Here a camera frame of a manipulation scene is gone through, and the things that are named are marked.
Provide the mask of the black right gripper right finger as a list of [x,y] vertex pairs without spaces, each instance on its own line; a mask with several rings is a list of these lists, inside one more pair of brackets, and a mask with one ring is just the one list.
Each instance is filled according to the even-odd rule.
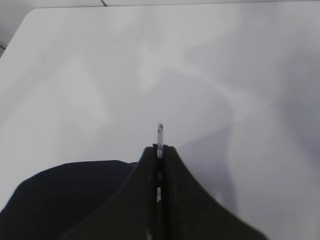
[[187,169],[177,150],[164,146],[162,222],[166,240],[265,240],[266,236],[220,205]]

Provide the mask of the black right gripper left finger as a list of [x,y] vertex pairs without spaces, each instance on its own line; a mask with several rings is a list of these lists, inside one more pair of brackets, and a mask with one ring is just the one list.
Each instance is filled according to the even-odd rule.
[[156,240],[157,148],[146,147],[120,189],[63,240]]

